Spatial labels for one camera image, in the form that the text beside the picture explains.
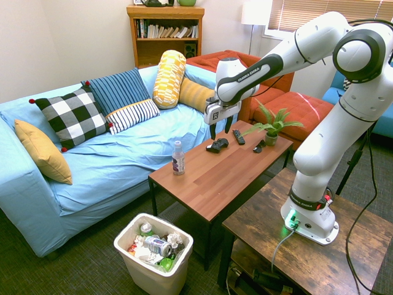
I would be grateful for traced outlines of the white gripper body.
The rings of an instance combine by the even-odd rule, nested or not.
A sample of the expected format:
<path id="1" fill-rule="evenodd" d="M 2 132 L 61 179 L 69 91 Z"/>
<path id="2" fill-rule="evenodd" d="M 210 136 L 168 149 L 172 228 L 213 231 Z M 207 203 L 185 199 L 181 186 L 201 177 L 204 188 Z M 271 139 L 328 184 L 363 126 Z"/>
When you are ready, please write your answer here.
<path id="1" fill-rule="evenodd" d="M 234 116 L 239 113 L 241 102 L 231 106 L 223 106 L 219 99 L 210 97 L 206 100 L 204 110 L 204 122 L 208 125 L 216 124 L 218 121 Z"/>

